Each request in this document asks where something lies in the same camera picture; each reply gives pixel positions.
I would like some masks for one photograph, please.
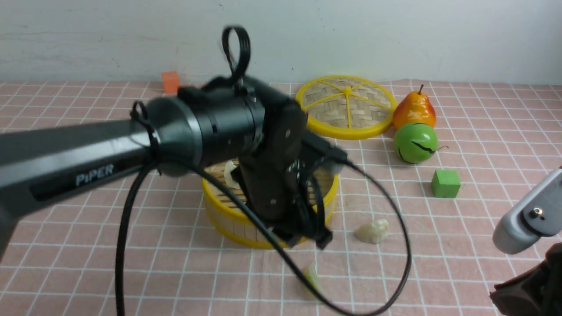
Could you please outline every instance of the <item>artificial green fruit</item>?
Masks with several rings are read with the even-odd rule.
[[[428,160],[438,150],[435,130],[425,123],[408,123],[394,136],[394,149],[403,161],[418,164]]]

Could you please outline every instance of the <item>white wall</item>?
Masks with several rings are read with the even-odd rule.
[[[207,80],[230,23],[266,81],[562,83],[560,0],[0,0],[0,80]]]

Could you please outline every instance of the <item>bamboo steamer basket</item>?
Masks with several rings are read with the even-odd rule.
[[[308,128],[347,140],[367,139],[392,125],[396,99],[385,87],[354,76],[326,76],[302,86],[296,96],[309,114]]]
[[[236,166],[238,165],[238,161],[233,160],[233,162]],[[226,186],[226,182],[224,180],[225,165],[226,163],[217,164],[207,168],[206,171]],[[332,175],[331,172],[322,168],[316,170],[314,172],[314,176],[318,180],[320,191],[324,197],[326,224],[329,225],[336,206],[335,197],[338,189],[339,176],[337,174]],[[269,244],[267,239],[265,239],[265,237],[257,230],[254,224],[252,224],[252,222],[226,195],[205,179],[202,180],[202,186],[205,211],[210,222],[217,231],[233,242],[247,247],[256,249],[273,249],[271,244]],[[240,200],[244,203],[246,202],[246,197],[242,193],[241,189],[230,188],[230,190],[238,198],[240,198]],[[314,211],[316,211],[316,201],[310,186],[309,196]],[[299,243],[303,243],[305,241],[306,239],[303,238]],[[284,248],[287,248],[287,245],[284,242],[280,242],[280,244]]]

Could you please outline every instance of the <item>orange cube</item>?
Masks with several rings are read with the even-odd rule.
[[[162,73],[162,85],[164,86],[164,93],[177,93],[180,87],[178,73],[176,71]]]

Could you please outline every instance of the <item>black cable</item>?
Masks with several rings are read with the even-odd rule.
[[[186,168],[190,168],[192,171],[194,171],[195,173],[200,175],[203,179],[207,180],[209,183],[211,183],[217,189],[221,190],[221,192],[224,195],[228,196],[229,199],[231,199],[232,202],[238,208],[240,208],[242,213],[244,213],[244,215],[246,215],[246,217],[252,222],[252,224],[254,224],[254,226],[256,226],[256,228],[264,235],[264,237],[273,246],[273,248],[275,248],[275,250],[277,250],[279,255],[283,258],[283,260],[285,260],[285,262],[290,267],[290,269],[293,271],[293,273],[310,290],[310,292],[312,292],[314,294],[314,296],[319,301],[324,303],[326,306],[332,308],[333,310],[337,311],[338,313],[340,313],[342,315],[346,315],[346,316],[375,316],[375,315],[380,315],[380,314],[384,313],[386,310],[388,310],[392,306],[392,304],[394,304],[394,302],[398,299],[400,293],[404,289],[404,286],[406,285],[406,281],[407,281],[408,276],[410,274],[411,263],[412,263],[412,252],[411,252],[411,245],[410,245],[410,237],[408,236],[408,233],[407,233],[406,223],[404,222],[404,219],[402,218],[402,215],[400,214],[400,211],[398,210],[398,207],[396,206],[396,204],[392,200],[392,197],[384,189],[384,187],[377,180],[375,180],[371,175],[369,175],[369,174],[365,173],[363,170],[359,169],[352,162],[350,162],[348,160],[339,160],[339,159],[336,159],[336,158],[330,158],[332,161],[334,161],[336,163],[349,166],[351,169],[359,172],[360,174],[362,174],[363,176],[368,178],[371,182],[373,182],[383,192],[383,194],[386,196],[386,198],[390,202],[392,208],[396,212],[396,215],[398,216],[398,219],[400,221],[400,226],[402,227],[402,231],[404,233],[404,239],[405,239],[405,242],[406,242],[406,251],[407,251],[406,267],[405,267],[405,270],[404,270],[404,274],[402,275],[402,278],[401,278],[401,280],[398,284],[398,287],[396,288],[396,291],[392,294],[392,296],[388,300],[388,302],[386,304],[384,304],[383,306],[381,306],[379,309],[377,309],[373,312],[370,312],[370,313],[363,313],[363,314],[354,314],[353,312],[349,312],[347,310],[341,309],[338,306],[334,305],[332,302],[330,302],[320,292],[318,292],[318,290],[316,290],[314,288],[314,286],[306,279],[306,277],[301,272],[301,270],[297,267],[297,265],[289,257],[289,255],[285,252],[285,250],[283,249],[283,247],[281,247],[281,245],[279,244],[277,239],[267,229],[267,227],[265,227],[265,225],[257,217],[257,215],[252,210],[250,210],[246,206],[246,204],[244,202],[242,202],[231,190],[226,188],[226,186],[224,186],[218,179],[216,179],[215,177],[213,177],[209,173],[205,172],[199,166],[190,165],[189,163],[186,162],[185,159],[182,159],[181,157],[167,156],[167,157],[163,157],[162,159],[163,159],[163,162],[175,162],[175,163],[178,163],[178,164],[181,164],[181,165],[185,166]]]
[[[138,112],[136,111],[137,105],[139,105],[140,108],[141,108],[142,115],[143,115],[142,117],[140,115],[138,115]],[[401,278],[401,280],[398,284],[398,287],[396,288],[396,291],[392,294],[391,298],[388,300],[388,302],[386,304],[384,304],[379,309],[377,309],[373,312],[363,313],[363,314],[354,314],[352,312],[349,312],[347,310],[343,310],[343,309],[339,308],[338,306],[331,303],[326,297],[324,297],[317,289],[315,289],[314,286],[310,283],[310,281],[308,281],[306,279],[306,277],[301,272],[301,270],[297,267],[297,265],[294,263],[294,261],[285,252],[285,250],[279,244],[277,239],[268,230],[268,228],[265,226],[265,224],[257,217],[257,215],[248,206],[246,206],[246,204],[244,202],[242,202],[231,190],[226,188],[226,186],[224,186],[218,179],[213,177],[211,174],[205,172],[201,167],[194,166],[194,165],[188,163],[189,160],[186,159],[185,157],[161,156],[161,155],[159,155],[158,150],[157,150],[158,149],[158,142],[153,141],[153,137],[152,137],[153,129],[152,129],[152,127],[151,127],[151,125],[148,121],[146,109],[144,108],[144,105],[142,103],[135,103],[135,105],[133,106],[133,110],[131,111],[131,117],[134,120],[141,123],[147,129],[147,132],[149,133],[149,137],[151,139],[151,148],[150,148],[151,149],[151,153],[150,153],[151,155],[149,157],[147,157],[147,160],[144,164],[144,167],[141,169],[141,171],[137,175],[137,178],[133,182],[133,185],[131,186],[131,188],[129,190],[129,194],[127,195],[127,199],[126,199],[125,205],[123,207],[123,214],[121,215],[121,223],[119,225],[119,235],[117,237],[117,249],[116,249],[116,255],[115,255],[115,300],[116,300],[116,307],[117,307],[117,316],[125,316],[125,296],[124,296],[124,291],[123,291],[125,246],[126,246],[127,234],[128,234],[128,230],[129,230],[130,216],[131,216],[131,213],[132,213],[132,210],[133,210],[133,203],[134,203],[135,198],[137,196],[137,193],[138,193],[138,191],[139,191],[139,189],[142,185],[142,182],[144,181],[144,179],[146,178],[148,173],[150,173],[151,170],[156,169],[158,167],[158,165],[162,162],[173,162],[173,163],[182,165],[182,166],[188,168],[189,170],[192,170],[193,172],[195,172],[199,176],[201,176],[203,179],[205,179],[209,183],[211,183],[213,186],[215,186],[216,188],[221,190],[224,195],[228,196],[229,199],[231,199],[234,202],[234,204],[242,211],[242,213],[252,222],[252,224],[254,224],[254,226],[263,234],[263,236],[273,246],[273,248],[275,248],[275,250],[277,250],[279,255],[287,263],[287,265],[290,267],[290,269],[293,271],[293,273],[309,289],[309,291],[312,294],[314,294],[314,296],[319,301],[324,303],[326,306],[332,308],[333,310],[337,311],[338,313],[340,313],[342,315],[346,315],[346,316],[380,315],[380,314],[384,313],[386,310],[388,310],[392,306],[392,304],[394,304],[394,302],[398,299],[400,293],[402,292],[402,290],[404,289],[404,286],[406,285],[406,281],[407,281],[408,276],[410,274],[411,263],[412,263],[412,252],[411,252],[411,246],[410,246],[410,238],[409,238],[408,233],[407,233],[406,223],[404,222],[404,219],[402,218],[402,215],[400,214],[400,211],[399,211],[398,207],[396,206],[396,204],[392,200],[392,197],[384,189],[384,187],[379,182],[377,182],[377,180],[375,180],[371,175],[369,175],[366,172],[364,172],[363,170],[359,169],[359,167],[354,165],[352,162],[350,162],[347,159],[342,160],[342,159],[338,159],[336,157],[324,157],[321,160],[317,161],[313,165],[314,168],[309,169],[309,173],[307,173],[306,171],[303,172],[303,178],[301,179],[301,181],[303,181],[305,185],[309,181],[311,182],[312,188],[313,188],[314,194],[315,194],[315,199],[316,199],[316,205],[317,205],[316,211],[318,213],[317,217],[318,217],[318,219],[323,218],[324,217],[323,197],[322,197],[322,194],[320,192],[320,187],[318,185],[318,181],[313,176],[314,170],[317,169],[323,162],[328,161],[328,160],[331,160],[331,161],[333,161],[337,164],[346,165],[346,166],[350,167],[351,169],[353,169],[354,171],[362,174],[364,177],[368,178],[371,182],[373,182],[378,187],[378,189],[381,192],[383,192],[383,194],[385,195],[385,197],[387,198],[387,200],[391,204],[392,209],[395,211],[396,215],[398,216],[398,220],[400,222],[400,226],[402,227],[402,232],[404,234],[404,240],[405,240],[405,243],[406,243],[406,252],[407,252],[406,267],[404,269],[404,274],[402,275],[402,278]],[[316,224],[317,228],[320,227],[319,224],[323,225],[324,223],[317,223]]]
[[[115,301],[117,305],[117,316],[125,316],[125,294],[123,292],[123,274],[125,270],[125,245],[127,243],[127,233],[129,231],[129,221],[133,211],[133,203],[137,197],[137,193],[146,176],[152,169],[158,166],[158,162],[146,164],[138,173],[137,178],[129,189],[123,213],[121,215],[121,223],[119,225],[119,234],[117,235],[117,249],[115,253]]]
[[[377,182],[371,175],[365,173],[363,170],[359,169],[356,165],[354,165],[352,162],[350,162],[348,160],[338,160],[338,159],[335,159],[335,158],[331,158],[331,160],[336,162],[336,163],[344,164],[346,166],[349,166],[351,169],[355,170],[356,172],[359,172],[360,174],[362,174],[363,176],[368,178],[371,182],[373,182],[379,188],[379,190],[381,190],[383,192],[383,194],[386,196],[386,198],[390,202],[392,208],[396,212],[396,215],[398,216],[398,219],[400,221],[400,225],[402,227],[402,231],[404,233],[404,239],[405,239],[405,242],[406,242],[406,251],[407,251],[406,268],[404,270],[404,274],[402,275],[400,283],[398,284],[398,287],[396,288],[396,291],[392,294],[391,298],[388,300],[388,302],[386,304],[384,304],[379,309],[377,309],[373,312],[370,312],[370,313],[354,314],[354,313],[349,312],[347,310],[343,310],[340,307],[331,303],[320,292],[318,292],[318,290],[316,290],[314,288],[314,286],[306,279],[306,277],[301,272],[301,270],[297,267],[297,265],[289,257],[289,255],[285,252],[285,250],[283,249],[283,247],[281,247],[281,245],[279,244],[277,239],[267,229],[267,227],[265,227],[265,225],[257,217],[257,215],[252,210],[250,210],[246,206],[246,204],[244,202],[242,202],[231,190],[226,188],[226,186],[224,186],[218,179],[213,177],[211,174],[205,172],[199,166],[193,166],[193,165],[187,163],[187,159],[184,159],[182,157],[177,157],[177,156],[165,156],[165,157],[162,157],[160,161],[154,161],[150,164],[147,164],[141,170],[141,172],[138,174],[137,178],[135,179],[135,182],[131,186],[131,189],[130,189],[129,194],[127,196],[127,200],[126,200],[125,207],[124,207],[124,210],[123,210],[123,215],[121,217],[121,225],[119,226],[119,237],[117,239],[117,254],[116,254],[116,265],[115,265],[115,299],[116,299],[116,302],[117,302],[117,316],[124,316],[125,315],[125,303],[124,303],[124,293],[123,293],[123,266],[124,266],[124,257],[125,257],[124,252],[125,252],[127,230],[128,230],[128,227],[129,227],[129,219],[130,219],[130,214],[131,214],[131,211],[132,211],[132,208],[133,208],[133,202],[134,202],[134,199],[136,198],[137,192],[140,189],[141,184],[144,181],[147,174],[150,172],[150,170],[156,168],[156,166],[160,162],[174,162],[174,163],[180,164],[182,166],[185,166],[186,168],[189,168],[190,170],[192,170],[195,173],[197,173],[198,175],[200,175],[203,179],[207,180],[209,183],[211,183],[217,189],[221,190],[224,195],[228,196],[229,199],[231,199],[233,201],[233,203],[238,208],[240,208],[242,213],[244,213],[244,215],[246,215],[246,217],[252,222],[252,224],[254,224],[256,226],[256,228],[264,235],[264,237],[273,246],[273,248],[275,248],[275,250],[277,250],[279,255],[287,263],[287,265],[290,267],[290,269],[293,271],[293,273],[297,276],[297,278],[310,290],[310,292],[312,292],[314,294],[314,296],[319,301],[324,303],[326,306],[328,306],[328,307],[332,308],[333,310],[337,311],[338,313],[340,313],[342,315],[346,315],[346,316],[374,316],[374,315],[380,315],[380,314],[384,313],[398,299],[398,296],[400,295],[404,286],[406,285],[407,278],[410,274],[412,254],[411,254],[410,238],[409,238],[408,233],[407,233],[406,224],[404,222],[404,219],[402,218],[402,215],[400,214],[400,211],[398,210],[398,207],[396,206],[396,204],[394,203],[394,201],[390,197],[390,194],[388,194],[388,192],[384,189],[384,187],[379,182]]]

